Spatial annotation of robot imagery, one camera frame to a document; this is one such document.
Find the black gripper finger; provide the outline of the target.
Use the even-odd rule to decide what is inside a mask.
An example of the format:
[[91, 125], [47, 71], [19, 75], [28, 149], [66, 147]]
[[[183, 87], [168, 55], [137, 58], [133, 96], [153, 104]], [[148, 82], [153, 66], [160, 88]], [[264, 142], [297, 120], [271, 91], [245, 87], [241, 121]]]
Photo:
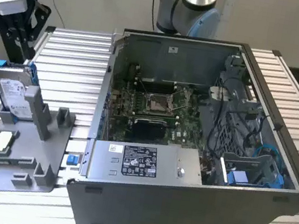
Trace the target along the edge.
[[6, 27], [5, 38], [3, 38], [3, 44], [5, 46], [7, 54], [27, 57], [27, 33], [22, 17], [4, 15], [3, 22]]
[[47, 19], [52, 13], [51, 8], [39, 2], [34, 2], [33, 10], [25, 28], [25, 38], [22, 43], [24, 58], [31, 60], [35, 56], [33, 43], [42, 31]]

